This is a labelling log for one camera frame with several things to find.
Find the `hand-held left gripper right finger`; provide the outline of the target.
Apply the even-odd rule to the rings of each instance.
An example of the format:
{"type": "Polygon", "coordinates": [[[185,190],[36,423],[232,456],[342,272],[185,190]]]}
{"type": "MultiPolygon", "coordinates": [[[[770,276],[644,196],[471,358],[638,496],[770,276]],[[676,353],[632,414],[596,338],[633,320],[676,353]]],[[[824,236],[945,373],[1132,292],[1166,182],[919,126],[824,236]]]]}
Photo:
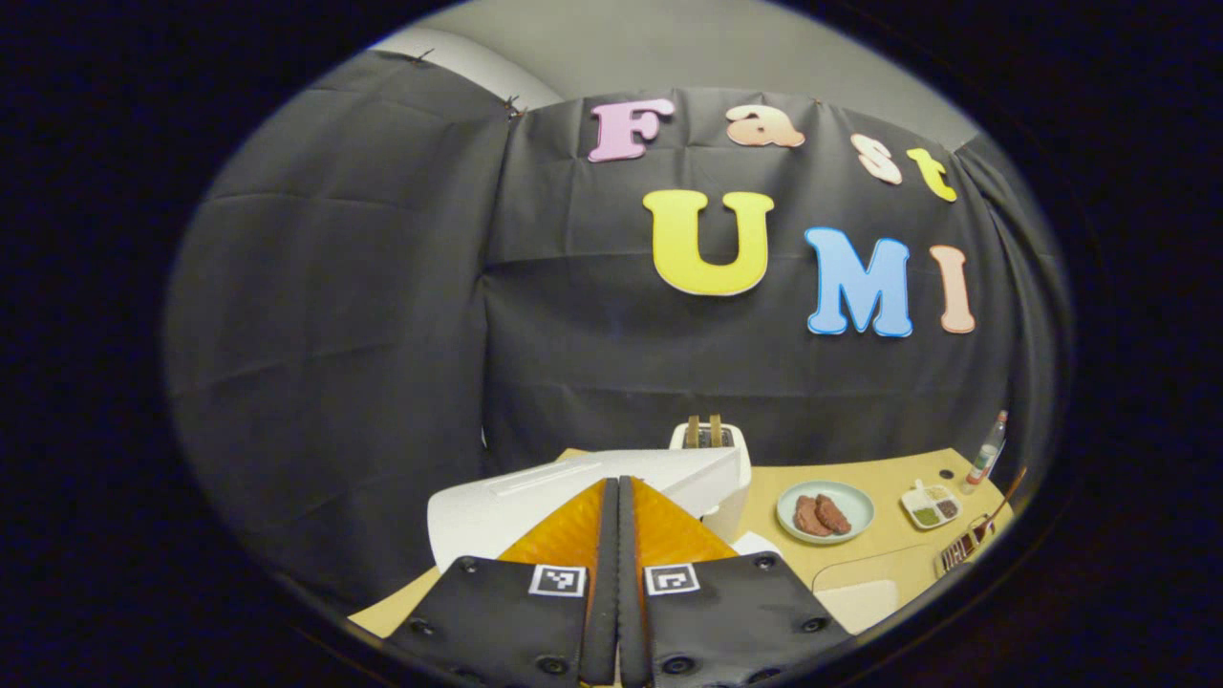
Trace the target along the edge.
{"type": "Polygon", "coordinates": [[[637,478],[619,481],[626,687],[747,687],[808,675],[851,635],[779,554],[739,556],[637,478]]]}

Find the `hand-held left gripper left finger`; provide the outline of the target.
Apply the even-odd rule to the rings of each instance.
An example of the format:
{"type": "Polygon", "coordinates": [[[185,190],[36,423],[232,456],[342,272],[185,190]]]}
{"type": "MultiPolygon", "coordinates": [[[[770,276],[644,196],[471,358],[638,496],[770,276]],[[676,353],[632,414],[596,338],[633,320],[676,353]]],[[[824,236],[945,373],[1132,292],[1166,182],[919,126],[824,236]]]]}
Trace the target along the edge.
{"type": "Polygon", "coordinates": [[[455,558],[389,643],[482,687],[612,683],[619,492],[591,484],[501,557],[455,558]]]}

